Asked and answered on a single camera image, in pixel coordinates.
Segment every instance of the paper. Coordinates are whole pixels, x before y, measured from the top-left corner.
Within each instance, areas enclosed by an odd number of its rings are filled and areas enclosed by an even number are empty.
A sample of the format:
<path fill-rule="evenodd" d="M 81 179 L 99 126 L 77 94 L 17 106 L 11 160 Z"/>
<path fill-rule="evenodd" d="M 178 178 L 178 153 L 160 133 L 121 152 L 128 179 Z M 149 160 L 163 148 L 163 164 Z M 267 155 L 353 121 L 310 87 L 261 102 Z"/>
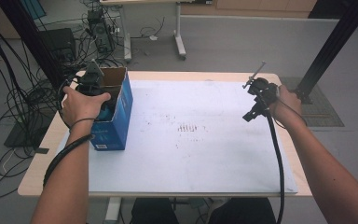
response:
<path fill-rule="evenodd" d="M 255 104 L 242 84 L 132 81 L 126 149 L 91 147 L 89 190 L 185 195 L 279 192 L 268 122 L 262 116 L 251 122 L 242 118 Z M 285 192 L 296 193 L 280 146 Z"/>

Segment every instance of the box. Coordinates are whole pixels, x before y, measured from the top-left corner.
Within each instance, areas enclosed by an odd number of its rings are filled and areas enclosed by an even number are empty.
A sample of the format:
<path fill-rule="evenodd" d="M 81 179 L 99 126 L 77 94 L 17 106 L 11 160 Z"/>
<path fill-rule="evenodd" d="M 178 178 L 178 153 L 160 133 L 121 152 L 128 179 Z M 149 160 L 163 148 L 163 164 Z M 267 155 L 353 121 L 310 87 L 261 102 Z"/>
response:
<path fill-rule="evenodd" d="M 119 86 L 119 91 L 111 92 L 112 99 L 117 100 L 112 119 L 94 121 L 91 128 L 92 145 L 96 150 L 124 150 L 130 124 L 132 109 L 132 92 L 127 68 L 102 68 L 104 90 Z"/>

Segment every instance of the table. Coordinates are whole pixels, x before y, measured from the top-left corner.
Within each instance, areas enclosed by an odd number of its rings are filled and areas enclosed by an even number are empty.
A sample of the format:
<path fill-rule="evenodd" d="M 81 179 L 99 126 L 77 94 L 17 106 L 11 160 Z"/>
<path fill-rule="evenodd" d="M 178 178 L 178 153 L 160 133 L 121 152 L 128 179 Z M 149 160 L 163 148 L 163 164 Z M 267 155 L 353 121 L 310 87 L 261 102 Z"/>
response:
<path fill-rule="evenodd" d="M 251 74 L 248 73 L 194 73 L 194 72 L 135 72 L 129 71 L 130 80 L 169 80 L 169 81 L 224 81 L 224 82 L 239 82 L 246 81 Z M 280 84 L 280 80 L 273 74 L 259 74 L 269 81 Z M 278 134 L 282 140 L 282 146 L 290 167 L 293 171 L 294 179 L 297 185 L 296 194 L 287 194 L 287 196 L 311 196 L 310 188 L 307 183 L 304 171 L 299 162 L 296 150 L 293 146 L 290 136 L 287 131 L 277 128 Z M 49 148 L 47 154 L 36 154 L 34 159 L 21 181 L 19 186 L 19 194 L 23 196 L 38 196 L 42 192 L 42 183 L 44 174 L 49 163 L 56 155 L 56 150 L 62 140 L 62 137 L 67 132 L 67 128 L 61 121 L 60 117 L 56 115 L 52 121 L 41 147 Z M 167 196 L 167 194 L 160 192 L 91 192 L 90 196 L 105 196 L 105 197 L 137 197 L 137 196 Z M 279 196 L 279 193 L 263 193 L 263 194 L 249 194 L 246 192 L 233 192 L 233 193 L 170 193 L 170 196 L 198 196 L 198 197 L 213 197 L 213 196 Z"/>
<path fill-rule="evenodd" d="M 100 0 L 100 3 L 105 6 L 114 6 L 118 9 L 118 13 L 121 17 L 121 27 L 123 29 L 124 34 L 124 60 L 129 63 L 131 61 L 131 36 L 127 31 L 127 25 L 125 22 L 125 12 L 123 5 L 126 4 L 146 4 L 146 3 L 176 3 L 176 30 L 173 31 L 173 35 L 175 37 L 176 46 L 179 50 L 179 55 L 185 59 L 186 51 L 185 46 L 183 44 L 182 37 L 180 35 L 180 11 L 181 4 L 178 0 Z"/>

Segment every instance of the table leg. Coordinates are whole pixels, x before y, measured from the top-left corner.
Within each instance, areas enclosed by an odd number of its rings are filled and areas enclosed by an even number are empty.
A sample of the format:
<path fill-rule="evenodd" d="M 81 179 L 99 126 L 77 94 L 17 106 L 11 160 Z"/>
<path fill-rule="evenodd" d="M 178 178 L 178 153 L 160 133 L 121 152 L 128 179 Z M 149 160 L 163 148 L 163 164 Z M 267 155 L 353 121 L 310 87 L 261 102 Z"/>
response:
<path fill-rule="evenodd" d="M 116 8 L 118 9 L 118 13 L 120 14 L 120 18 L 121 18 L 121 29 L 123 30 L 123 34 L 124 34 L 124 61 L 126 61 L 126 63 L 129 63 L 131 61 L 131 38 L 130 38 L 130 34 L 127 31 L 127 26 L 126 26 L 126 15 L 124 13 L 124 7 L 123 6 L 116 6 Z"/>
<path fill-rule="evenodd" d="M 110 197 L 109 204 L 106 210 L 106 217 L 103 224 L 118 223 L 118 216 L 120 212 L 121 198 Z"/>
<path fill-rule="evenodd" d="M 173 34 L 175 37 L 176 46 L 178 47 L 179 50 L 179 55 L 183 59 L 185 59 L 186 58 L 185 46 L 183 45 L 182 37 L 180 36 L 180 10 L 181 10 L 180 2 L 177 2 L 176 3 L 176 30 L 173 31 Z"/>

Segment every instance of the hand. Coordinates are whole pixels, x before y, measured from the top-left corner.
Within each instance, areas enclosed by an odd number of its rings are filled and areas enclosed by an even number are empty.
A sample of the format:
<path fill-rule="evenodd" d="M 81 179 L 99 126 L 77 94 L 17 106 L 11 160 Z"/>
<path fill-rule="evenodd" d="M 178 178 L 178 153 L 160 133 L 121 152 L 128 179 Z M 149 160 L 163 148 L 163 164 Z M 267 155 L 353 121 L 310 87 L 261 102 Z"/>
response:
<path fill-rule="evenodd" d="M 110 99 L 107 92 L 98 96 L 86 96 L 70 87 L 64 87 L 63 92 L 66 93 L 66 99 L 62 102 L 62 119 L 69 126 L 80 119 L 97 118 L 102 103 Z"/>
<path fill-rule="evenodd" d="M 271 115 L 284 127 L 304 123 L 301 118 L 301 101 L 296 94 L 287 90 L 285 86 L 280 86 L 280 96 L 278 100 L 269 106 Z"/>

